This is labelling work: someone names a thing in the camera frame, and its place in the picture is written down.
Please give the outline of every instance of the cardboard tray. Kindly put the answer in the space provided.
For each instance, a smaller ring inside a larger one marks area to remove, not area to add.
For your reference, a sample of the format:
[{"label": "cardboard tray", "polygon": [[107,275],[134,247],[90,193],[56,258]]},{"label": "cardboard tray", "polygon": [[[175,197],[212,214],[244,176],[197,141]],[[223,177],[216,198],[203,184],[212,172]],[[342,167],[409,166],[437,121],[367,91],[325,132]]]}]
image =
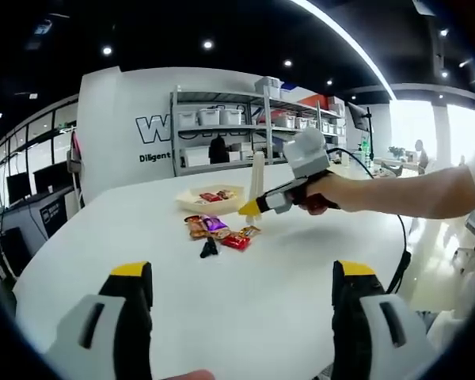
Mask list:
[{"label": "cardboard tray", "polygon": [[[196,203],[200,200],[199,194],[211,192],[216,194],[220,190],[231,190],[236,196],[232,199],[220,200],[206,204]],[[177,204],[187,211],[193,211],[199,215],[225,215],[239,210],[246,202],[245,188],[242,186],[231,186],[228,184],[214,184],[203,188],[190,188],[182,192],[176,198]]]}]

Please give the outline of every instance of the shelving unit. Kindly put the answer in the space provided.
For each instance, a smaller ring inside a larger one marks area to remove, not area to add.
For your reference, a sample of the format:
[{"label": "shelving unit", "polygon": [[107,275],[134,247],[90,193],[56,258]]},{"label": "shelving unit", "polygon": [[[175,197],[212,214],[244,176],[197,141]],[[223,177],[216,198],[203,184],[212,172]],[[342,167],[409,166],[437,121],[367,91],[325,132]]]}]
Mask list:
[{"label": "shelving unit", "polygon": [[[187,106],[194,107],[195,105],[242,105],[244,109],[245,125],[205,125],[205,126],[193,126],[179,128],[177,113]],[[252,122],[252,107],[264,108],[264,117],[266,124],[253,125]],[[214,170],[223,169],[235,169],[252,165],[250,160],[248,161],[232,161],[224,164],[213,165],[198,165],[193,167],[184,168],[181,167],[181,144],[180,135],[193,134],[196,132],[208,132],[208,131],[247,131],[250,135],[250,139],[253,143],[254,131],[266,131],[266,151],[268,158],[266,163],[272,165],[275,163],[286,162],[284,158],[272,157],[272,134],[273,132],[295,134],[300,132],[299,129],[285,128],[285,127],[273,127],[271,121],[271,110],[282,109],[284,111],[290,111],[296,113],[296,116],[304,117],[316,117],[317,125],[322,125],[322,119],[339,119],[341,116],[334,112],[326,111],[317,107],[310,107],[309,105],[294,103],[291,101],[285,101],[283,99],[270,98],[269,95],[260,93],[244,93],[233,91],[196,91],[196,90],[181,90],[179,86],[175,88],[170,94],[170,115],[171,115],[171,132],[172,132],[172,146],[174,152],[174,173],[176,176],[205,173]],[[326,136],[337,136],[334,133],[324,133]]]}]

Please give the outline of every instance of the white pillar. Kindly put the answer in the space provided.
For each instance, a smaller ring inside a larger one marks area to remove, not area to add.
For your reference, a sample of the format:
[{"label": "white pillar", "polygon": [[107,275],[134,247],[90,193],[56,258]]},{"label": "white pillar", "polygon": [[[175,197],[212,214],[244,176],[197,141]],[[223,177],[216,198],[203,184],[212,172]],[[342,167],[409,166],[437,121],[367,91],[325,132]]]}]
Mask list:
[{"label": "white pillar", "polygon": [[438,169],[451,166],[450,155],[450,123],[447,106],[433,106],[436,131],[436,167]]}]

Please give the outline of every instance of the computer monitor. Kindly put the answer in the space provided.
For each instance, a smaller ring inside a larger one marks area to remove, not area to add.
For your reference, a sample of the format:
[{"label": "computer monitor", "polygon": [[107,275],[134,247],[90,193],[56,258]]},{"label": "computer monitor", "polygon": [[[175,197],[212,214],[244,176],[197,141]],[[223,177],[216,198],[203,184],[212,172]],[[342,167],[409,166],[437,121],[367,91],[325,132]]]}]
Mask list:
[{"label": "computer monitor", "polygon": [[361,131],[369,132],[370,131],[370,122],[367,118],[368,112],[364,108],[348,103],[348,109],[350,109],[351,119],[354,122],[354,127]]},{"label": "computer monitor", "polygon": [[9,204],[24,199],[32,194],[28,173],[19,173],[7,177],[7,189],[9,190]]},{"label": "computer monitor", "polygon": [[72,176],[67,171],[67,163],[65,161],[37,170],[33,176],[35,178],[37,194],[48,192],[49,186],[52,186],[54,191],[72,186]]},{"label": "computer monitor", "polygon": [[365,110],[364,108],[360,108],[357,105],[348,102],[348,109],[350,109],[350,115],[354,122],[354,127],[370,134],[370,160],[373,162],[373,127],[371,126],[370,108],[368,107],[367,110]]}]

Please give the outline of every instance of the bottle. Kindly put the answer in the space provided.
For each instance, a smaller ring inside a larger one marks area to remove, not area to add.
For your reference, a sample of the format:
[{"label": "bottle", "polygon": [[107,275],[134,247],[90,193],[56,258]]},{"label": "bottle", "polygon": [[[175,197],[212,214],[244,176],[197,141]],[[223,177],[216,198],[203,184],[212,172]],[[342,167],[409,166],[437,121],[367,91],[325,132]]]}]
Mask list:
[{"label": "bottle", "polygon": [[367,141],[363,140],[361,144],[361,150],[362,150],[362,159],[361,162],[367,167],[370,167],[370,148],[367,145]]}]

